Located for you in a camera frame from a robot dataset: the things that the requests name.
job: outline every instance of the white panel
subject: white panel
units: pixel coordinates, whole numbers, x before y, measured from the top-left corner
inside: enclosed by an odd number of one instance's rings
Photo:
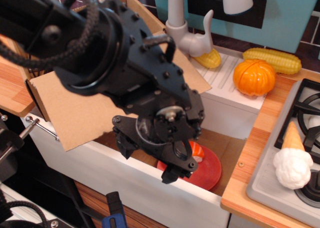
[[[201,96],[205,110],[202,128],[242,140],[248,138],[257,114]]]
[[[40,120],[53,131],[51,123]],[[124,205],[165,226],[227,227],[229,213],[211,192],[180,179],[165,185],[160,170],[93,141],[65,152],[39,127],[30,135],[49,167],[102,194],[118,191]]]
[[[235,54],[221,52],[220,56],[221,65],[215,69],[205,68],[194,59],[191,59],[193,66],[207,83],[212,86],[212,89],[203,93],[203,95],[211,100],[223,102],[233,107],[258,114],[266,96],[250,97],[244,95],[235,89],[233,84],[234,69],[239,63],[243,62],[243,59]]]

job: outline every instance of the wooden countertop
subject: wooden countertop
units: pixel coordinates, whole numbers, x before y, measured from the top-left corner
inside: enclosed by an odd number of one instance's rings
[[[310,228],[295,219],[251,200],[247,186],[256,168],[260,155],[273,130],[292,85],[297,80],[308,78],[320,82],[320,74],[301,70],[297,75],[278,76],[275,88],[268,93],[266,100],[246,141],[238,163],[222,196],[221,207],[233,214],[250,220],[262,227]]]
[[[8,47],[13,48],[11,40],[0,36]],[[0,108],[14,115],[23,117],[34,108],[19,66],[0,56]]]

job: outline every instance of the metal rod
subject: metal rod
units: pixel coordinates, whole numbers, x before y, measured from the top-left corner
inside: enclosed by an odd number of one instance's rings
[[[27,122],[33,122],[32,116],[27,116],[27,117],[25,118],[25,120],[26,120]],[[40,125],[39,123],[36,123],[36,125],[37,125],[38,127],[40,127],[41,129],[43,129],[44,131],[48,132],[50,135],[52,135],[57,142],[60,142],[59,137],[58,137],[55,133],[53,133],[52,131],[50,131],[50,130],[48,130],[47,128],[43,127],[43,126]]]
[[[40,122],[38,118],[32,121],[32,123],[21,132],[21,134],[19,135],[20,138],[26,138],[26,136],[32,131],[32,129],[35,127],[36,124],[38,124],[38,122]],[[6,148],[4,153],[0,157],[0,164],[5,160],[5,158],[7,158],[12,152],[15,151],[16,148],[14,145],[11,145],[10,147]]]

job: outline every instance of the red plate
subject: red plate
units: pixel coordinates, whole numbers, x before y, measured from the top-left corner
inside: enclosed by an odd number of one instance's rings
[[[214,187],[220,179],[222,167],[219,158],[216,154],[207,147],[201,146],[205,157],[202,162],[198,164],[198,169],[193,172],[190,178],[183,178],[183,180],[190,182],[205,190],[210,190]],[[159,161],[157,168],[164,171],[167,165]]]

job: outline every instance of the toy stove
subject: toy stove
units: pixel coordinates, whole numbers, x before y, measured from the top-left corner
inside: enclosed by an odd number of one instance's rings
[[[302,189],[282,186],[273,166],[290,121],[299,129],[304,147],[312,156],[311,180]],[[320,83],[296,82],[283,106],[247,188],[247,195],[309,226],[320,228]]]

